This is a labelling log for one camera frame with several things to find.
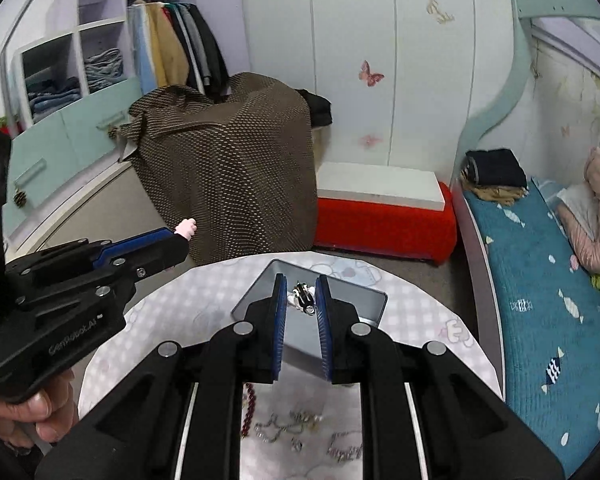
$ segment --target pink doll hand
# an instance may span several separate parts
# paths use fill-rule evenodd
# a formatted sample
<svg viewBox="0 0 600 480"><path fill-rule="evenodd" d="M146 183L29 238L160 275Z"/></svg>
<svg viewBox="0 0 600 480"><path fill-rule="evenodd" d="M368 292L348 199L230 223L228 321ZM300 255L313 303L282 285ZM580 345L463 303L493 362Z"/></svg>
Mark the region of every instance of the pink doll hand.
<svg viewBox="0 0 600 480"><path fill-rule="evenodd" d="M196 225L196 221L193 218L189 218L180 222L178 227L176 227L175 233L187 240L191 240L197 229L198 226Z"/></svg>

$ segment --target round table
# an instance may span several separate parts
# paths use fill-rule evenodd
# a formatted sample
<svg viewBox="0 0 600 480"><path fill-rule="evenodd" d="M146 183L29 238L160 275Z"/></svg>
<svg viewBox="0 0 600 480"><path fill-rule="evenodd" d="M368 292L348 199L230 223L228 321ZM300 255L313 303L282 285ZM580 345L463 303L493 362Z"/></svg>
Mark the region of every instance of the round table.
<svg viewBox="0 0 600 480"><path fill-rule="evenodd" d="M437 300L384 270L360 260L312 252L244 256L196 267L136 304L125 316L126 328L104 343L89 364L78 406L84 416L149 352L165 340L182 346L204 342L234 322L231 310L273 259L280 259L358 285L382 290L388 301L380 329L394 341L422 347L443 342L499 396L493 366L462 320ZM283 363L273 385L256 384L253 423L291 423L291 412L320 415L321 422L301 434L282 433L266 443L251 429L240 451L241 479L340 480L362 478L361 460L337 462L333 449L362 444L358 386L332 386ZM273 436L271 426L264 431Z"/></svg>

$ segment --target blue bedsheet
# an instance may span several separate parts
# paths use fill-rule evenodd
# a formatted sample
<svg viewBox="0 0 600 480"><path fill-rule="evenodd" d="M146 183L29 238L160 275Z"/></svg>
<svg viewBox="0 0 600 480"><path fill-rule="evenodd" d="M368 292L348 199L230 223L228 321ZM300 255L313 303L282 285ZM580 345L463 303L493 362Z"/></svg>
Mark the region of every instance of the blue bedsheet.
<svg viewBox="0 0 600 480"><path fill-rule="evenodd" d="M573 269L571 245L533 183L512 207L464 195L488 248L507 404L570 476L600 440L600 291Z"/></svg>

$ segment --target light blue cabinet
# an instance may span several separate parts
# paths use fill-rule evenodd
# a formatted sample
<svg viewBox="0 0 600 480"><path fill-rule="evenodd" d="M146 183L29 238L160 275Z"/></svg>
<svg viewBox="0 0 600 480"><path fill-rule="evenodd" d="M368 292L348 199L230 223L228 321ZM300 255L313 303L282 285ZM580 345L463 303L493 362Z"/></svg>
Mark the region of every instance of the light blue cabinet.
<svg viewBox="0 0 600 480"><path fill-rule="evenodd" d="M116 147L109 127L128 122L129 107L141 97L140 82L133 77L60 110L81 170Z"/></svg>
<svg viewBox="0 0 600 480"><path fill-rule="evenodd" d="M129 107L142 96L137 78L85 96L28 128L13 141L4 234L13 231L53 192L115 149L109 125L128 121ZM26 195L18 207L17 191Z"/></svg>
<svg viewBox="0 0 600 480"><path fill-rule="evenodd" d="M4 233L11 234L77 171L78 159L60 114L50 115L17 136L11 147L7 203L2 210ZM23 208L15 205L16 187L26 194Z"/></svg>

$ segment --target purple wall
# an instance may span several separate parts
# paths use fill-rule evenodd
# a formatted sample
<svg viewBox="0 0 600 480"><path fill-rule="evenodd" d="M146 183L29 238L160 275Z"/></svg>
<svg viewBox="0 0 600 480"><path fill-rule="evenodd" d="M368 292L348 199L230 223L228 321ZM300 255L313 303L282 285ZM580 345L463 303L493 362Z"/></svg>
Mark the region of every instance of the purple wall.
<svg viewBox="0 0 600 480"><path fill-rule="evenodd" d="M229 75L250 70L242 0L195 0L211 27Z"/></svg>

